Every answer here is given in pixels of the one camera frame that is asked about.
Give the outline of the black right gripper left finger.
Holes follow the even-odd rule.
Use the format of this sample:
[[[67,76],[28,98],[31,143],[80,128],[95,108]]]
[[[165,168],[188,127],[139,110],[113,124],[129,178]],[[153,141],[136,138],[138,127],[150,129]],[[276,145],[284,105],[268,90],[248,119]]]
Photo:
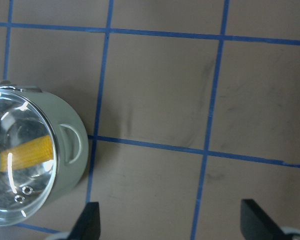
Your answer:
[[[101,236],[101,218],[99,202],[88,202],[72,231],[70,240],[99,240]]]

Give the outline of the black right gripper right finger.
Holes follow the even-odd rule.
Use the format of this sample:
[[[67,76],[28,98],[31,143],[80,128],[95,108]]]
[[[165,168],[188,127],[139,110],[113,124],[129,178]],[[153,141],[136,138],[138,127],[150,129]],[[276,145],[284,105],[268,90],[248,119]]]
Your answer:
[[[253,199],[240,202],[240,231],[245,240],[290,239]]]

